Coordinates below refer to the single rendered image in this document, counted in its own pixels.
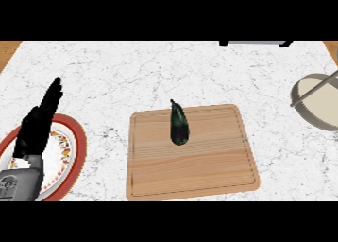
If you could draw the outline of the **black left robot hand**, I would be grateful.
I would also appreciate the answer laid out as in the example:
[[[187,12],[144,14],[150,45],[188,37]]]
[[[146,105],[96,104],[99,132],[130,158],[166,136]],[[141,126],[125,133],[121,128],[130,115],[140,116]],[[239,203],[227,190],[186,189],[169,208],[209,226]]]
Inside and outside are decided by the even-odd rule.
[[[13,147],[13,157],[22,159],[28,155],[40,155],[44,151],[50,125],[62,92],[62,80],[54,78],[44,93],[40,104],[22,118]]]

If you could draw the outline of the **red rimmed patterned plate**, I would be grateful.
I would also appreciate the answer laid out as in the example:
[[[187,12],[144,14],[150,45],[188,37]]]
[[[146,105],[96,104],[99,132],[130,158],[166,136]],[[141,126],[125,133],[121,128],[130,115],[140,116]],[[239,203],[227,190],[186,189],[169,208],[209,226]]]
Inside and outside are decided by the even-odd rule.
[[[29,165],[13,158],[15,137],[19,128],[0,142],[0,172]],[[43,183],[38,200],[60,200],[79,176],[87,155],[87,137],[76,120],[65,114],[53,116],[43,158]]]

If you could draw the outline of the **wooden cutting board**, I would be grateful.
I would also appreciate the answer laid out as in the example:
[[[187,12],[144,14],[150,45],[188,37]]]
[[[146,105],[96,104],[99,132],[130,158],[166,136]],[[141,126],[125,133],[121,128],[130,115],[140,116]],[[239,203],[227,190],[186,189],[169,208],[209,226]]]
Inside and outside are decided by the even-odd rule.
[[[190,107],[188,142],[169,140],[169,111],[130,116],[127,198],[165,200],[252,191],[259,176],[236,105]]]

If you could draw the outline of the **grey appliance with black legs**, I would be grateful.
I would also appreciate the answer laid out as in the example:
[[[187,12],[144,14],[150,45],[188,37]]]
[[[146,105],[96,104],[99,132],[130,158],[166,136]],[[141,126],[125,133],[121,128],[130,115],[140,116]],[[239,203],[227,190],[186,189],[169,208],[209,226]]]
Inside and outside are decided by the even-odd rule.
[[[289,47],[293,41],[228,41],[221,40],[219,46],[227,47],[230,44],[239,45],[277,45],[278,47]]]

